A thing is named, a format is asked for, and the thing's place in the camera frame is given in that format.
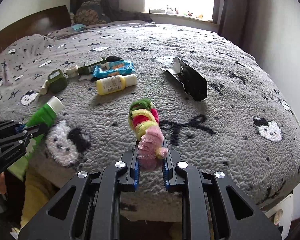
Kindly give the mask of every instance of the bedspread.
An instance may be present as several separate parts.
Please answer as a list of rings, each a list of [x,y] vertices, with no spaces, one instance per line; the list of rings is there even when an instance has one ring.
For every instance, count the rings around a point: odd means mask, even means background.
[[[55,185],[79,170],[100,171],[132,149],[128,109],[144,97],[158,110],[169,148],[204,172],[224,171],[260,207],[300,182],[293,110],[251,55],[205,30],[133,22],[24,37],[0,54],[0,118],[26,122],[52,96],[38,91],[53,70],[109,55],[134,63],[138,85],[99,96],[93,82],[68,80],[56,95],[64,109],[31,160]],[[160,69],[175,56],[206,78],[207,99],[193,101]],[[142,172],[138,192],[121,198],[131,220],[180,221],[181,209],[161,171]]]

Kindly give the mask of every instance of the yellow bottle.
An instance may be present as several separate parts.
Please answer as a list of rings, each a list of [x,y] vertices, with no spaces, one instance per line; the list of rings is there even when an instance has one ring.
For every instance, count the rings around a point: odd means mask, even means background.
[[[97,80],[96,88],[98,94],[102,96],[124,90],[126,87],[136,84],[138,84],[138,79],[135,74],[127,76],[117,75]]]

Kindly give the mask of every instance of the small white cap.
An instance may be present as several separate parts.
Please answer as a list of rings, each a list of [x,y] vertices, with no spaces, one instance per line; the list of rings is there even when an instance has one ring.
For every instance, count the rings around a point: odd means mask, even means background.
[[[56,114],[60,113],[63,109],[63,104],[57,97],[50,98],[50,100],[47,102],[47,104],[52,108],[52,110]]]
[[[73,65],[73,66],[70,66],[66,69],[67,71],[67,75],[69,78],[74,78],[76,76],[78,76],[78,66],[77,65]]]
[[[43,86],[40,88],[39,94],[40,95],[45,95],[48,92],[48,89],[49,89],[49,81],[46,80],[43,83]]]
[[[138,84],[138,78],[136,74],[131,74],[127,76],[123,76],[126,81],[126,87],[134,86]]]

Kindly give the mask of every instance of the green tube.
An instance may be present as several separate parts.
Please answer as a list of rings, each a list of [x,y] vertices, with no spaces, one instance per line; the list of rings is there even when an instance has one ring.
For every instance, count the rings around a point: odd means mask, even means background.
[[[54,124],[54,121],[57,118],[57,114],[62,109],[63,104],[61,103],[61,101],[56,97],[52,97],[47,103],[43,105],[43,107],[41,107],[34,115],[31,116],[30,120],[26,123],[25,128],[43,122],[47,124],[48,128],[50,128]],[[8,168],[8,171],[10,171],[21,181],[23,181],[24,175],[26,174],[29,160],[31,159],[37,145],[41,142],[43,136],[44,134],[41,134],[35,138],[30,139],[30,142],[26,148],[26,154]]]

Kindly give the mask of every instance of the caterpillar toy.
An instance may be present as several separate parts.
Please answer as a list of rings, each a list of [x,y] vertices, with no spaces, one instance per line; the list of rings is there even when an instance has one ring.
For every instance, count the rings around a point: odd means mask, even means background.
[[[137,136],[138,159],[145,170],[154,170],[157,160],[163,159],[168,149],[162,147],[164,136],[159,127],[159,116],[154,104],[143,98],[133,102],[129,109],[129,125]]]

